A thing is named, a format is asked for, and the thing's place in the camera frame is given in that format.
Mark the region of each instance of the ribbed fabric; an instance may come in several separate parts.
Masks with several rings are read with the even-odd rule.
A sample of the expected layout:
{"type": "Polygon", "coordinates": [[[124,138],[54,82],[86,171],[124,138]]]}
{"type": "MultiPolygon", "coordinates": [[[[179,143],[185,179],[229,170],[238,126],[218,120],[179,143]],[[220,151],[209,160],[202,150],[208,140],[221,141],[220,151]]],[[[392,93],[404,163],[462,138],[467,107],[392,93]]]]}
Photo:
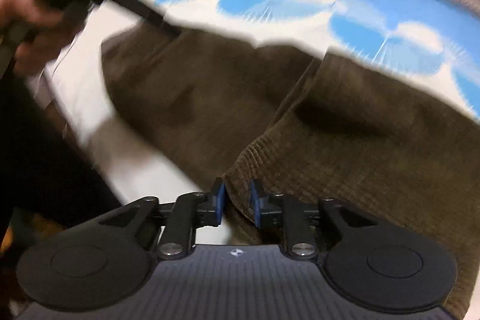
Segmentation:
{"type": "Polygon", "coordinates": [[[446,302],[464,317],[480,258],[480,127],[429,95],[344,57],[252,48],[146,25],[104,46],[119,114],[201,188],[216,175],[251,241],[248,185],[348,200],[425,234],[457,258],[446,302]]]}

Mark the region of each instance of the blue and white mat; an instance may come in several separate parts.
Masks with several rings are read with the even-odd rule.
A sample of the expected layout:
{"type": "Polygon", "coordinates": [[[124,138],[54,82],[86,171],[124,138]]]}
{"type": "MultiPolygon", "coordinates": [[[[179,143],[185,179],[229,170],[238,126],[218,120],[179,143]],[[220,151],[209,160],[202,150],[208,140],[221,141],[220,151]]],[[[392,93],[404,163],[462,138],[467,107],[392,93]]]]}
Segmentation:
{"type": "Polygon", "coordinates": [[[143,0],[175,23],[356,55],[480,118],[480,19],[449,0],[143,0]]]}

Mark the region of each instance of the screw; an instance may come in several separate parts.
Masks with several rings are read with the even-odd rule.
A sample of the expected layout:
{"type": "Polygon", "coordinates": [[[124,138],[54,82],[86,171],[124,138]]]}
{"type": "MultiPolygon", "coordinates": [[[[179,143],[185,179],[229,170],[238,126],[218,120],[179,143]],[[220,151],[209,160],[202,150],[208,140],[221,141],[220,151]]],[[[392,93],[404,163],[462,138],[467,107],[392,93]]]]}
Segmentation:
{"type": "Polygon", "coordinates": [[[165,243],[159,249],[162,254],[167,256],[178,255],[183,251],[183,247],[178,243],[165,243]]]}
{"type": "Polygon", "coordinates": [[[315,247],[308,243],[297,243],[292,246],[292,252],[300,256],[308,256],[315,252],[315,247]]]}

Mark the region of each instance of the person's arm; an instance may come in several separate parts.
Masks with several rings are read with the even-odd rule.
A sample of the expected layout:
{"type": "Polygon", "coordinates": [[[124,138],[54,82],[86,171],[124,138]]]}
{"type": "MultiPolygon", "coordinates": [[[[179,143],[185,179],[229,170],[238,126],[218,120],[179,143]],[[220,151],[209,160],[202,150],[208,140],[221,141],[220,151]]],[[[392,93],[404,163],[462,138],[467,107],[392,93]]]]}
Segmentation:
{"type": "Polygon", "coordinates": [[[64,20],[62,12],[39,0],[0,0],[0,28],[16,20],[29,22],[39,30],[33,42],[20,44],[15,53],[14,72],[19,76],[38,74],[83,28],[83,21],[72,24],[64,20]]]}

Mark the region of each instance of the black circular cover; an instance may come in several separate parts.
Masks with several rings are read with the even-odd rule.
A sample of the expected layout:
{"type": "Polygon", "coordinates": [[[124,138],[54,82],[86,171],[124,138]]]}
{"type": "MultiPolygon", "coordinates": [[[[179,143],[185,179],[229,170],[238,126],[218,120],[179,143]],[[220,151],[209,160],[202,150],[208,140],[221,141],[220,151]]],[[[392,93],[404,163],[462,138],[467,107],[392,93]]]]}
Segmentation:
{"type": "Polygon", "coordinates": [[[392,226],[355,229],[328,253],[324,268],[343,295],[389,313],[441,304],[457,277],[455,260],[443,247],[392,226]]]}
{"type": "Polygon", "coordinates": [[[86,311],[134,293],[153,266],[134,240],[97,225],[69,232],[27,250],[17,266],[25,293],[40,305],[86,311]]]}

